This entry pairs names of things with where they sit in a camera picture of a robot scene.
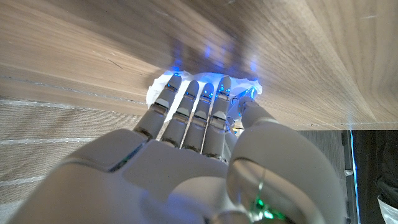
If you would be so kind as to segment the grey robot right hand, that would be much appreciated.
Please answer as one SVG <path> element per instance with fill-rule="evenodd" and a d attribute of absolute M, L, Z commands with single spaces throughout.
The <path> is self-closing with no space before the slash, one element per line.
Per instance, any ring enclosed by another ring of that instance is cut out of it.
<path fill-rule="evenodd" d="M 11 223 L 344 223 L 325 155 L 255 102 L 179 73 L 133 130 L 62 159 Z"/>

